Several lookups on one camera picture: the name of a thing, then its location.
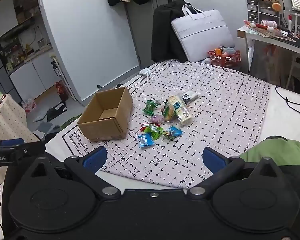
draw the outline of white bed sheet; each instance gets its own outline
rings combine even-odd
[[[126,82],[123,86],[127,86],[131,81],[139,78],[140,75],[134,77],[130,81]],[[290,101],[300,104],[300,95],[294,92],[278,88],[278,92]],[[300,106],[292,105],[293,108],[300,111]],[[76,122],[73,122],[70,127],[74,127]],[[59,143],[63,132],[58,135],[46,145],[46,152],[52,154],[60,161],[71,156],[71,152],[66,145]],[[281,98],[275,91],[275,86],[271,86],[269,103],[266,111],[265,121],[261,130],[259,142],[263,141],[269,136],[283,136],[287,139],[297,140],[300,142],[300,114],[289,108],[286,101]],[[117,187],[123,192],[126,188],[134,189],[167,189],[169,187],[162,186],[153,183],[142,182],[139,180],[128,179],[122,176],[110,174],[104,171],[98,171],[97,176],[104,179],[111,185]]]

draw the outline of patterned tablecloth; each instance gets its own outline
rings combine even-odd
[[[27,128],[26,112],[9,94],[0,104],[0,140],[22,138],[26,143],[38,141]]]
[[[268,83],[231,69],[194,62],[181,64],[175,60],[156,65],[152,74],[155,80],[138,76],[126,84],[133,98],[126,139],[92,143],[72,124],[62,131],[62,143],[69,154],[84,156],[104,146],[108,158],[103,168],[109,173],[189,188],[211,175],[202,162],[205,147],[231,156],[257,143],[266,114]],[[146,101],[166,100],[188,90],[197,92],[199,98],[190,104],[195,120],[181,128],[183,135],[173,141],[160,137],[154,147],[138,148],[139,129],[148,119],[141,111]],[[178,121],[173,125],[179,127]]]

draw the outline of gray door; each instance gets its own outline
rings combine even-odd
[[[140,68],[151,66],[151,40],[152,40],[152,20],[154,9],[162,4],[167,4],[168,0],[152,0],[146,4],[138,5],[135,2],[125,3],[127,17]]]

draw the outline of open cardboard box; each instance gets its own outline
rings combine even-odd
[[[124,139],[132,102],[126,87],[97,92],[79,118],[78,126],[93,142]]]

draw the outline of polka dot cloth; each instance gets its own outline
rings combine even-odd
[[[0,104],[0,140],[22,138],[26,143],[38,141],[27,128],[26,112],[9,94]]]

